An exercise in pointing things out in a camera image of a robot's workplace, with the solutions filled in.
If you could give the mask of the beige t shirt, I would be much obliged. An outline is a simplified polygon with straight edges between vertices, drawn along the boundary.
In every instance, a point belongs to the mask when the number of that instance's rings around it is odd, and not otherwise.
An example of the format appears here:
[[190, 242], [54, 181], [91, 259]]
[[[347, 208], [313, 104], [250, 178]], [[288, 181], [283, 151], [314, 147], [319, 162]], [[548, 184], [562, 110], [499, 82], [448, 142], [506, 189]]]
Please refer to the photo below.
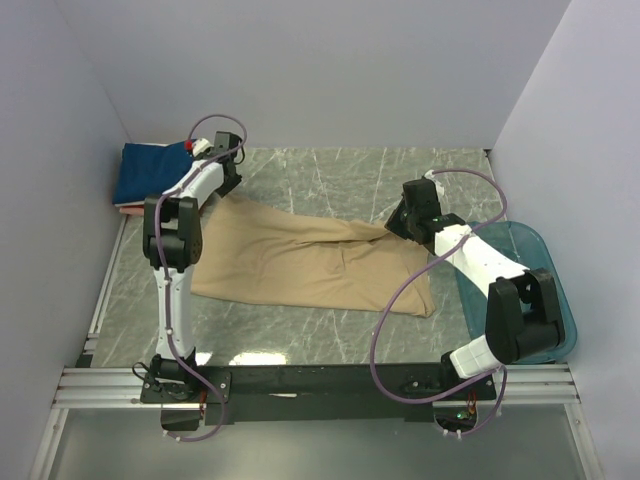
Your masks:
[[425, 248], [382, 224], [292, 214], [228, 195], [204, 229], [191, 291], [255, 305], [380, 312], [427, 260]]

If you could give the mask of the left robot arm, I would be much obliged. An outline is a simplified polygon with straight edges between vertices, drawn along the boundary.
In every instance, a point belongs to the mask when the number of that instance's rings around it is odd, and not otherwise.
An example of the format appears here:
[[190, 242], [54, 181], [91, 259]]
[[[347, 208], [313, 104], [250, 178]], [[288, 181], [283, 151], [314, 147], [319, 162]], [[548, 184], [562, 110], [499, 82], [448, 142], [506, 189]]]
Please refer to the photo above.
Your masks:
[[196, 362], [190, 295], [203, 252], [200, 209], [212, 195], [224, 196], [241, 183], [236, 167], [244, 143], [238, 134], [219, 131], [213, 140], [128, 143], [122, 150], [126, 187], [143, 206], [142, 251], [158, 295], [155, 354], [149, 363], [132, 366], [143, 383], [144, 403], [225, 401], [223, 387]]

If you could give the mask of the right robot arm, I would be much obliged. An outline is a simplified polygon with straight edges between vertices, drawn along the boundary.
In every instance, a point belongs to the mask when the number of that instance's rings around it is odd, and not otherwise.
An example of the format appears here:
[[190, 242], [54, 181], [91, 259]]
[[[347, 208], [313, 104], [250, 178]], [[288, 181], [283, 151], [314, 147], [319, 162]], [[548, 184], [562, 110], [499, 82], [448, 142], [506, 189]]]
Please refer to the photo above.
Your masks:
[[460, 399], [480, 375], [564, 344], [566, 329], [553, 274], [509, 259], [465, 220], [443, 214], [433, 180], [404, 183], [385, 228], [451, 264], [486, 299], [484, 332], [441, 357], [439, 387], [447, 397]]

